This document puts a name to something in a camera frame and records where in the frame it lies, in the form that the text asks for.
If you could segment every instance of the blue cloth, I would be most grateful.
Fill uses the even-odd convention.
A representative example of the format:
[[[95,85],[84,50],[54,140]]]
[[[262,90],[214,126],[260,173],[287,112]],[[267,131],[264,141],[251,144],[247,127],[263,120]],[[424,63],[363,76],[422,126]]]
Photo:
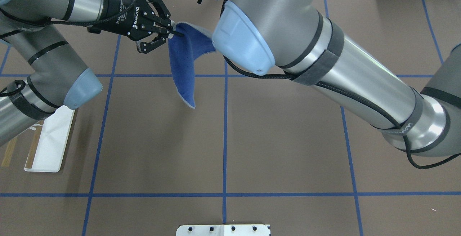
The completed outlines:
[[[175,35],[168,41],[171,74],[179,95],[192,109],[194,101],[195,71],[194,61],[201,55],[215,52],[211,42],[211,33],[204,28],[189,23],[178,23],[176,31],[184,36]]]

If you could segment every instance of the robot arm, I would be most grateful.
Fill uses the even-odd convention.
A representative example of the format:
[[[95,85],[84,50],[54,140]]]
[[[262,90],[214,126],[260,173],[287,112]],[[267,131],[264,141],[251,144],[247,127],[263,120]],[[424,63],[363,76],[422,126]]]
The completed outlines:
[[[286,78],[319,90],[408,152],[410,162],[411,154],[459,154],[460,47],[420,94],[310,6],[312,1],[229,0],[212,41],[253,77],[276,65]],[[280,28],[280,19],[289,28]]]
[[[141,53],[164,44],[174,22],[162,0],[0,0],[0,39],[35,70],[0,93],[0,145],[54,113],[79,108],[102,91],[94,73],[50,21],[127,36]],[[142,39],[158,34],[151,42]]]

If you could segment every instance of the blue towel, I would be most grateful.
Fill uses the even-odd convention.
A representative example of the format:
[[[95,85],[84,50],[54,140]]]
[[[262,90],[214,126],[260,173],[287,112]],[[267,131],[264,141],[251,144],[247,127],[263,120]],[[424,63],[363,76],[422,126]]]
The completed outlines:
[[[179,95],[192,109],[194,101],[195,71],[194,61],[201,55],[215,52],[211,42],[211,32],[189,23],[177,23],[176,31],[184,34],[175,35],[168,41],[171,74]]]

